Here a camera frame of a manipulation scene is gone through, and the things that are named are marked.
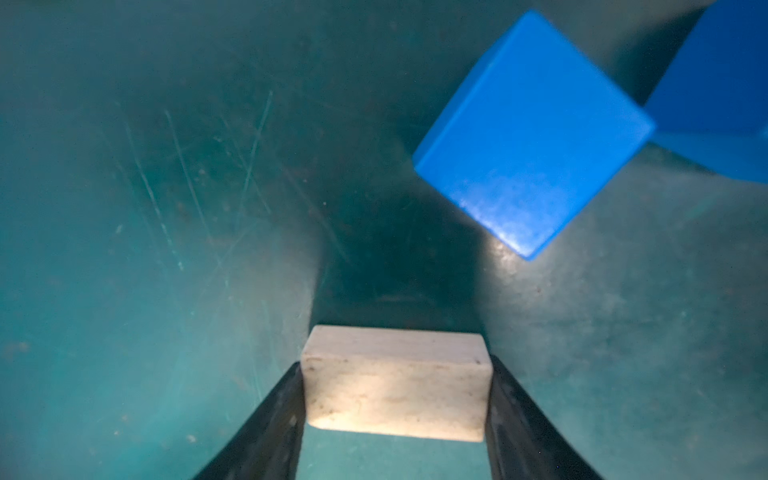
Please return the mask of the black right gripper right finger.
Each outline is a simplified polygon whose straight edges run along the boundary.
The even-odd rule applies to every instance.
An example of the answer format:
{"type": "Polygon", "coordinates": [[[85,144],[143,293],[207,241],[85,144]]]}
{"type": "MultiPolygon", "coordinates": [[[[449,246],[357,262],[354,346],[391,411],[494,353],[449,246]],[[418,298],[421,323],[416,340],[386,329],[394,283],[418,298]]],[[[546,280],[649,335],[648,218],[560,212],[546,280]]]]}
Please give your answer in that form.
{"type": "Polygon", "coordinates": [[[601,480],[511,372],[491,357],[485,441],[494,480],[601,480]]]}

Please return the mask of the blue cube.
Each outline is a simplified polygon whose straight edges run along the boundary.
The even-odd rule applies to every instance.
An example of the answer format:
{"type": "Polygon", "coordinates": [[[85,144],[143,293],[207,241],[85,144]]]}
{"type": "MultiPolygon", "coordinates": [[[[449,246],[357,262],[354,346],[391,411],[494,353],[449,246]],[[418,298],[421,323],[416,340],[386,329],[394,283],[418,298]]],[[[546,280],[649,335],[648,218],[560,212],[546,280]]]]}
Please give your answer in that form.
{"type": "Polygon", "coordinates": [[[417,147],[417,174],[533,259],[645,145],[654,121],[536,11],[477,61],[417,147]]]}
{"type": "Polygon", "coordinates": [[[766,0],[708,7],[645,109],[654,143],[720,175],[766,182],[766,0]]]}

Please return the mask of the tan wood block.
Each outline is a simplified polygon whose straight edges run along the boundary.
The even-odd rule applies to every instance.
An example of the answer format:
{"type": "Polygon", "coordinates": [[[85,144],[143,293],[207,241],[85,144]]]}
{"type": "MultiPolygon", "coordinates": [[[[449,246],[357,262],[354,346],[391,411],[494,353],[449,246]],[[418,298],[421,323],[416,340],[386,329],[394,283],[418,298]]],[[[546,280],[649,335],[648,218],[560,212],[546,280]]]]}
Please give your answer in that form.
{"type": "Polygon", "coordinates": [[[493,366],[478,334],[317,325],[300,364],[315,428],[484,438],[493,366]]]}

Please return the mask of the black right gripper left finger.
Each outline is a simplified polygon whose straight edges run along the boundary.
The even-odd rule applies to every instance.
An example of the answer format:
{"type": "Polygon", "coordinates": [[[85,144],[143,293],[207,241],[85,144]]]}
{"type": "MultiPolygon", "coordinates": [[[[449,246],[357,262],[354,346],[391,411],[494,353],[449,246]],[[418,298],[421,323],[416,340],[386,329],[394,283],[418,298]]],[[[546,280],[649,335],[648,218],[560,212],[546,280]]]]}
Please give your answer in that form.
{"type": "Polygon", "coordinates": [[[306,405],[302,370],[292,364],[232,439],[194,480],[294,480],[306,405]]]}

